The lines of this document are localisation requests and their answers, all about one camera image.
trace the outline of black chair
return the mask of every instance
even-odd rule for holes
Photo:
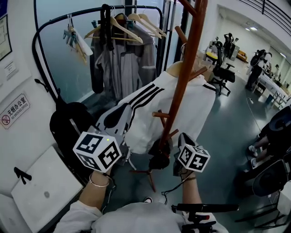
[[[235,82],[236,76],[235,73],[231,70],[229,70],[230,67],[234,67],[233,65],[227,63],[227,68],[221,68],[222,65],[222,43],[220,41],[217,42],[216,44],[217,47],[217,63],[215,68],[213,69],[213,73],[215,76],[220,77],[221,80],[218,80],[216,78],[213,78],[212,81],[210,82],[211,84],[218,84],[219,85],[219,93],[218,95],[221,95],[221,88],[224,87],[225,89],[228,90],[227,96],[230,94],[230,90],[226,87],[226,82]]]

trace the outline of black backpack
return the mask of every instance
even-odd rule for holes
[[[250,65],[251,66],[258,65],[258,63],[265,58],[266,54],[267,54],[267,52],[264,49],[257,51],[256,54],[251,59]]]
[[[50,131],[62,153],[59,155],[60,158],[83,186],[87,184],[92,170],[81,163],[73,152],[73,147],[80,133],[87,131],[93,124],[93,117],[84,104],[78,102],[67,104],[59,94],[56,111],[50,119]]]

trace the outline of black stripe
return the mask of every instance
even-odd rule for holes
[[[150,98],[148,98],[145,102],[143,102],[142,104],[136,106],[136,108],[133,110],[133,114],[132,114],[132,117],[131,117],[131,120],[130,120],[129,128],[131,127],[131,123],[132,123],[133,119],[135,118],[136,109],[138,109],[139,107],[143,107],[143,106],[147,105],[159,92],[161,92],[163,90],[164,89],[161,88],[156,93],[154,93]]]
[[[136,99],[138,99],[139,97],[141,97],[143,94],[145,94],[148,90],[150,90],[151,88],[153,88],[155,85],[152,84],[150,86],[148,86],[146,89],[144,89],[140,94],[138,94],[136,97],[134,97],[131,101],[129,101],[129,104],[132,104]]]
[[[209,90],[213,90],[213,91],[216,92],[216,89],[213,88],[213,87],[211,87],[211,86],[208,86],[208,85],[206,85],[206,84],[204,84],[203,86],[206,87],[206,88],[209,89]]]
[[[154,92],[156,92],[157,90],[159,90],[160,88],[159,87],[155,87],[153,90],[151,90],[150,92],[148,92],[146,95],[142,96],[140,99],[137,100],[137,102],[135,102],[132,106],[131,106],[131,109],[133,110],[134,107],[141,103],[143,100],[145,100],[147,97],[149,97],[150,95],[152,95]]]

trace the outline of shoe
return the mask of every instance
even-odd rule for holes
[[[147,197],[143,200],[144,203],[153,203],[153,199],[151,199],[150,197]]]
[[[256,148],[253,145],[250,145],[248,147],[248,152],[253,157],[257,157],[258,156],[258,153],[256,152]]]
[[[256,159],[252,158],[251,159],[251,168],[255,169],[257,166],[258,166],[258,163],[256,162]]]

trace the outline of ceiling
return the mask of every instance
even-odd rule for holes
[[[235,11],[232,11],[227,8],[220,8],[219,10],[221,16],[223,18],[226,18],[230,21],[235,22],[236,24],[245,27],[255,27],[258,29],[258,31],[249,31],[250,33],[255,33],[257,36],[261,37],[263,40],[268,42],[271,47],[273,47],[277,52],[281,52],[286,56],[286,60],[291,63],[291,50],[283,44],[281,41],[279,41],[272,33],[270,33],[266,28],[260,26],[259,24],[253,22],[249,18],[245,17],[244,15],[241,15]]]

